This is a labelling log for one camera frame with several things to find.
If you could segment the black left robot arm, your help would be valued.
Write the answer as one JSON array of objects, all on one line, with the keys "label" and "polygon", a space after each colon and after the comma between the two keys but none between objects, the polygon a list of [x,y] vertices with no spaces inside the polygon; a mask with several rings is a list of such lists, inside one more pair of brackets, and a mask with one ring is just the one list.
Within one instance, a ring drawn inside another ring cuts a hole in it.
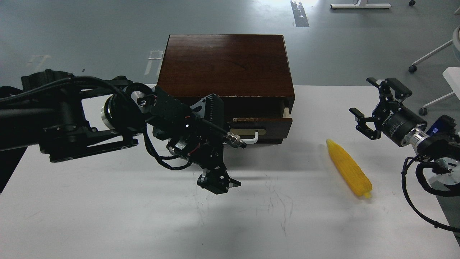
[{"label": "black left robot arm", "polygon": [[228,175],[223,150],[225,143],[247,144],[230,131],[215,94],[190,106],[125,76],[102,80],[52,69],[21,81],[21,90],[1,87],[1,190],[28,146],[57,163],[137,146],[137,135],[166,169],[200,166],[203,189],[219,195],[241,185]]}]

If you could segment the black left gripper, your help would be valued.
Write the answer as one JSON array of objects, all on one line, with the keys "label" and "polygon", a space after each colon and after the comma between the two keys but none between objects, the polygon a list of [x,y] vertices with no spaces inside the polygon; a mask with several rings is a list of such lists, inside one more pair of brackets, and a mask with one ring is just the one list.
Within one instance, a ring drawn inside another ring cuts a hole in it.
[{"label": "black left gripper", "polygon": [[215,94],[201,98],[192,106],[166,95],[157,99],[153,135],[168,140],[167,149],[174,156],[186,159],[203,169],[197,185],[215,195],[224,194],[242,183],[228,172],[213,169],[223,164],[223,145],[246,148],[247,143],[233,134],[224,119],[224,102]]}]

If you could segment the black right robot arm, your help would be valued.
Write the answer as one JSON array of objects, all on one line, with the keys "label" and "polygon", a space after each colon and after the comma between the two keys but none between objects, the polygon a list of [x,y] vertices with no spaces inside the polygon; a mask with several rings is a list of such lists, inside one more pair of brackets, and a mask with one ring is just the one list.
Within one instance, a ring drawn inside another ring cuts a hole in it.
[{"label": "black right robot arm", "polygon": [[416,177],[422,188],[437,196],[459,196],[459,136],[453,118],[441,116],[425,132],[427,122],[403,105],[411,90],[396,78],[366,80],[378,89],[379,102],[371,117],[350,108],[356,129],[371,140],[384,134],[397,146],[411,145],[421,159]]}]

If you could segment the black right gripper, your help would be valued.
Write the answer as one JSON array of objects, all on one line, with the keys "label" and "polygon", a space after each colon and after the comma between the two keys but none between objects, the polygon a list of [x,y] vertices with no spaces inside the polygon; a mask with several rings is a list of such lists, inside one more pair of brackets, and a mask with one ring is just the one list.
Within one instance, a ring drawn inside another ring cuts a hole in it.
[{"label": "black right gripper", "polygon": [[[366,81],[378,89],[379,102],[372,117],[365,117],[357,108],[349,109],[358,123],[355,127],[357,131],[371,140],[381,138],[383,133],[397,146],[402,147],[409,144],[406,136],[414,128],[426,129],[427,121],[402,104],[413,94],[403,83],[396,78],[376,80],[368,77]],[[367,125],[369,122],[374,123],[375,130]]]}]

